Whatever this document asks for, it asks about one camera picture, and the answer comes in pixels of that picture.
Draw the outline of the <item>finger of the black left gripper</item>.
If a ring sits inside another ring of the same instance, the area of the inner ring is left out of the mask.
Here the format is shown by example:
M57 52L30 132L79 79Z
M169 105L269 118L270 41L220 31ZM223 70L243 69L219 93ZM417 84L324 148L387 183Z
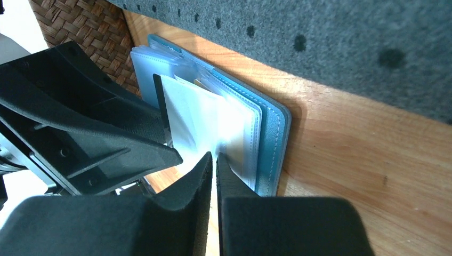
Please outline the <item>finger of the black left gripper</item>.
M1 65L1 95L23 99L30 88L90 119L165 144L159 110L114 82L71 41Z
M180 163L159 112L137 98L1 96L1 172L31 170L48 193L105 195Z

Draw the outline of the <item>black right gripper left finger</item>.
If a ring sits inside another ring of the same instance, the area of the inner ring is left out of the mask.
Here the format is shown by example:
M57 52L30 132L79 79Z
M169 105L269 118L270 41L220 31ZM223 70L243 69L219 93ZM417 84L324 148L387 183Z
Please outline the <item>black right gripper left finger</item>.
M1 255L204 255L212 174L206 153L151 197L31 197L1 229Z

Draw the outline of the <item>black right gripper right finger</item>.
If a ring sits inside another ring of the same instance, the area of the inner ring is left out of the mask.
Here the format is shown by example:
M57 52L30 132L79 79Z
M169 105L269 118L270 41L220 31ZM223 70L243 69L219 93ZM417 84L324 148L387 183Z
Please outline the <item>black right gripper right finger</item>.
M216 164L221 255L373 255L361 217L337 197L261 197Z

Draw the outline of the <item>teal leather card holder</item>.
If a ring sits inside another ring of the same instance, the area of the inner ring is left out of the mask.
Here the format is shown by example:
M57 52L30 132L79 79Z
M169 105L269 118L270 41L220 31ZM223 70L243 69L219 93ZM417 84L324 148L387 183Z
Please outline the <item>teal leather card holder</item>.
M292 116L287 107L156 35L131 59L143 100L160 110L187 172L205 152L226 157L260 196L275 196Z

